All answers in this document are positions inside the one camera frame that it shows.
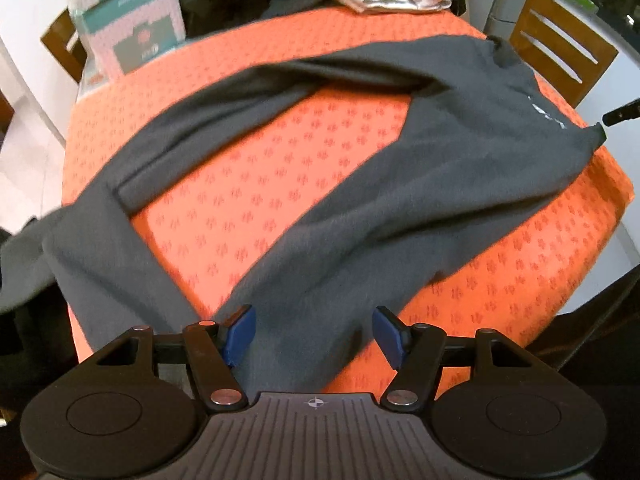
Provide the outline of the wooden chair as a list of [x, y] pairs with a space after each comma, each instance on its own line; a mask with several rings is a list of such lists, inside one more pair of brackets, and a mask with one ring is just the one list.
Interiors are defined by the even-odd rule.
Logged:
[[525, 0], [509, 42], [520, 58], [577, 106], [618, 50], [554, 0]]

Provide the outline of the dark grey sweater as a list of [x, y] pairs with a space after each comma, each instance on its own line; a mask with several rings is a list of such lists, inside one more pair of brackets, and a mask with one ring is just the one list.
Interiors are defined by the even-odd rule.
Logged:
[[190, 301], [131, 217], [247, 133], [328, 84], [408, 94], [399, 138], [298, 219], [235, 285], [222, 313], [256, 308], [236, 374], [248, 393], [327, 385], [371, 337], [382, 304], [399, 311], [561, 194], [604, 143], [546, 99], [499, 39], [375, 42], [258, 65], [188, 96], [145, 125], [70, 206], [1, 247], [1, 309], [51, 285], [102, 347], [128, 328], [175, 332]]

